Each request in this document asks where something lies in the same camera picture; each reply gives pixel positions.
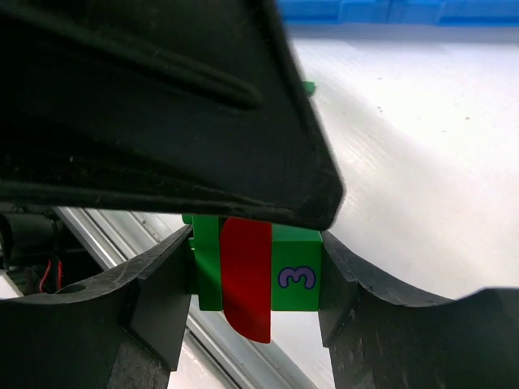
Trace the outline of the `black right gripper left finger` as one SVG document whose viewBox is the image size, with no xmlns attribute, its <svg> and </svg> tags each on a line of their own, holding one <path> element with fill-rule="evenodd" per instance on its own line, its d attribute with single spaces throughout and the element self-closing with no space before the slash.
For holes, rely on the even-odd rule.
<svg viewBox="0 0 519 389">
<path fill-rule="evenodd" d="M 190 227 L 160 246 L 55 294 L 1 303 L 1 385 L 4 388 L 165 388 L 177 369 L 170 340 L 153 340 L 172 297 L 157 286 L 172 266 L 186 284 Z"/>
</svg>

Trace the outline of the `red rounded lego brick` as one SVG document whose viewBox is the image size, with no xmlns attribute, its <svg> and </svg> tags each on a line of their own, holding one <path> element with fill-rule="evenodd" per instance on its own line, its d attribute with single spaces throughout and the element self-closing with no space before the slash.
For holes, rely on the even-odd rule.
<svg viewBox="0 0 519 389">
<path fill-rule="evenodd" d="M 229 218 L 220 236 L 223 312 L 245 338 L 271 340 L 272 226 Z"/>
</svg>

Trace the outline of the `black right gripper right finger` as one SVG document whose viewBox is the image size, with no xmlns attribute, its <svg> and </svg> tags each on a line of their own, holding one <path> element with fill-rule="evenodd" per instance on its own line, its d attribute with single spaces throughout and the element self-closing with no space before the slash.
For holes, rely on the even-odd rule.
<svg viewBox="0 0 519 389">
<path fill-rule="evenodd" d="M 458 300 L 407 284 L 322 235 L 320 331 L 338 388 L 515 388 L 518 291 Z"/>
</svg>

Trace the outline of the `long green lego plate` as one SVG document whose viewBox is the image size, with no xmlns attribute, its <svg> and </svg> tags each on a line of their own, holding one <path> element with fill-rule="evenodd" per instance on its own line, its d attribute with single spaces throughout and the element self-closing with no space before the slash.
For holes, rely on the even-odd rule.
<svg viewBox="0 0 519 389">
<path fill-rule="evenodd" d="M 195 259 L 199 309 L 222 311 L 220 219 L 217 216 L 182 215 L 192 227 L 191 250 Z"/>
</svg>

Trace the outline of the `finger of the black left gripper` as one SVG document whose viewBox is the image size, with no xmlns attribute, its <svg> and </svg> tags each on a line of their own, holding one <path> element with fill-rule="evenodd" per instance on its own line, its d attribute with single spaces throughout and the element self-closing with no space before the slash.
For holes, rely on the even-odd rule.
<svg viewBox="0 0 519 389">
<path fill-rule="evenodd" d="M 343 185 L 273 1 L 4 1 L 4 203 L 309 229 Z"/>
</svg>

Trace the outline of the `green numbered lego brick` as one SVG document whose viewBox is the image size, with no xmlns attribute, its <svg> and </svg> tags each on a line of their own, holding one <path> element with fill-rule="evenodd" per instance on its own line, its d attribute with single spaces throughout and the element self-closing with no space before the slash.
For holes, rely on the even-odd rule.
<svg viewBox="0 0 519 389">
<path fill-rule="evenodd" d="M 319 309 L 322 252 L 320 232 L 273 225 L 271 310 Z"/>
</svg>

